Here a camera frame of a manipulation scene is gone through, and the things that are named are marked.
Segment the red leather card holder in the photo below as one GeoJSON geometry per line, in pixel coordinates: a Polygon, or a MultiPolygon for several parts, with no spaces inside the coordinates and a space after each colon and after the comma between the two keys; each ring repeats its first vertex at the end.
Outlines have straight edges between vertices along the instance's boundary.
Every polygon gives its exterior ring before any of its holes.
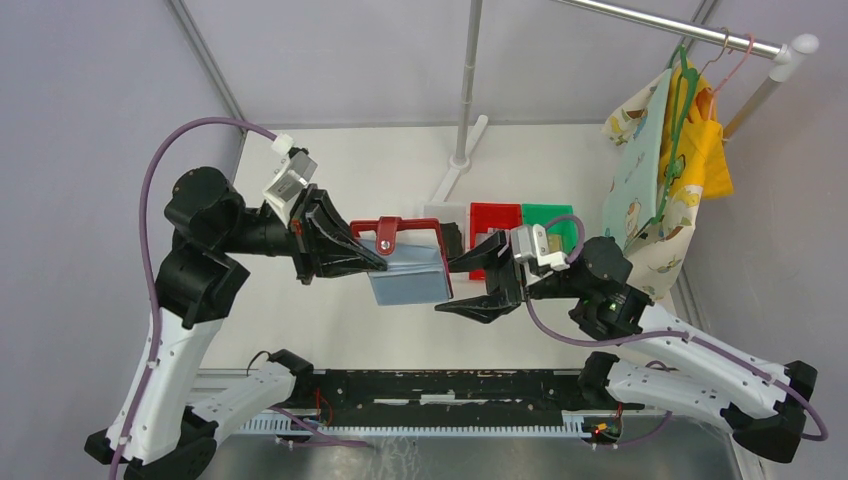
{"type": "Polygon", "coordinates": [[[350,227],[356,238],[364,232],[375,233],[373,240],[363,244],[387,263],[386,270],[368,274],[379,306],[438,304],[453,298],[446,243],[437,219],[383,216],[355,220],[350,227]],[[406,231],[431,232],[437,244],[403,243],[398,234],[406,231]]]}

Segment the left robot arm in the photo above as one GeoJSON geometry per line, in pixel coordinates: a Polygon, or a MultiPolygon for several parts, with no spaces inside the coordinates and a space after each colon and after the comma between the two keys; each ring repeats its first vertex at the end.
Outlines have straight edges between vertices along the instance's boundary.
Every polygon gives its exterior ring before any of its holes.
{"type": "Polygon", "coordinates": [[[303,284],[387,267],[313,184],[300,191],[286,222],[269,205],[247,207],[219,170],[200,167],[178,179],[164,212],[174,235],[154,276],[142,360],[115,422],[85,444],[112,477],[195,479],[251,419],[312,399],[311,363],[280,350],[226,390],[189,401],[200,363],[248,279],[238,255],[287,257],[303,284]]]}

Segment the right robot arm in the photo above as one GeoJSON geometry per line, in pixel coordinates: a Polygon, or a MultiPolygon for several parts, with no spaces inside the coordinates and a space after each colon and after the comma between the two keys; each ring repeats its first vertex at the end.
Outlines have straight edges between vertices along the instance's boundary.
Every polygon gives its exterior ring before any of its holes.
{"type": "Polygon", "coordinates": [[[640,404],[688,416],[784,464],[808,439],[806,422],[818,419],[814,367],[758,358],[671,314],[628,284],[631,263],[610,238],[565,253],[550,247],[544,227],[523,225],[489,236],[449,268],[482,271],[486,291],[439,310],[483,324],[537,300],[573,300],[569,317],[591,352],[577,392],[591,408],[640,404]]]}

